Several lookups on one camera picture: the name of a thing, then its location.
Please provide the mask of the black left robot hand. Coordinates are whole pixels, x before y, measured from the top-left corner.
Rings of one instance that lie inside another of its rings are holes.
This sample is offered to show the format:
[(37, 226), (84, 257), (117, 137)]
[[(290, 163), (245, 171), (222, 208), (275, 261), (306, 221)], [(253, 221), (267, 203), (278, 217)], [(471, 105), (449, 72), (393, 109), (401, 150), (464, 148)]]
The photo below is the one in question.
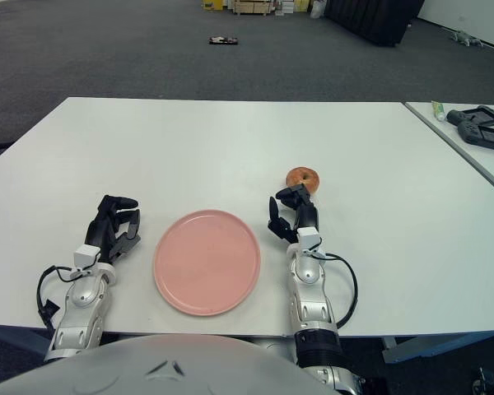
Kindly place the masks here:
[(104, 195), (85, 238), (85, 244), (100, 249), (99, 262), (113, 264), (141, 240), (137, 207), (134, 199)]

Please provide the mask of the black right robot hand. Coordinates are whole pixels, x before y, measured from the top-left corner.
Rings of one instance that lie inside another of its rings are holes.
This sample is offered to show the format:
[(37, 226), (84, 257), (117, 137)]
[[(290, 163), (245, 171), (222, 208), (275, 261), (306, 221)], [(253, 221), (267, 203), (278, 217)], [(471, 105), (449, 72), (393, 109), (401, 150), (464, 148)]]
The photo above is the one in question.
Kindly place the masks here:
[[(295, 214), (295, 223), (290, 223), (279, 216), (277, 201)], [(275, 197), (269, 198), (268, 228), (279, 238), (290, 244), (298, 242), (300, 228), (314, 227), (319, 229), (319, 216), (314, 203), (310, 200), (310, 192), (304, 184), (287, 187), (277, 192)]]

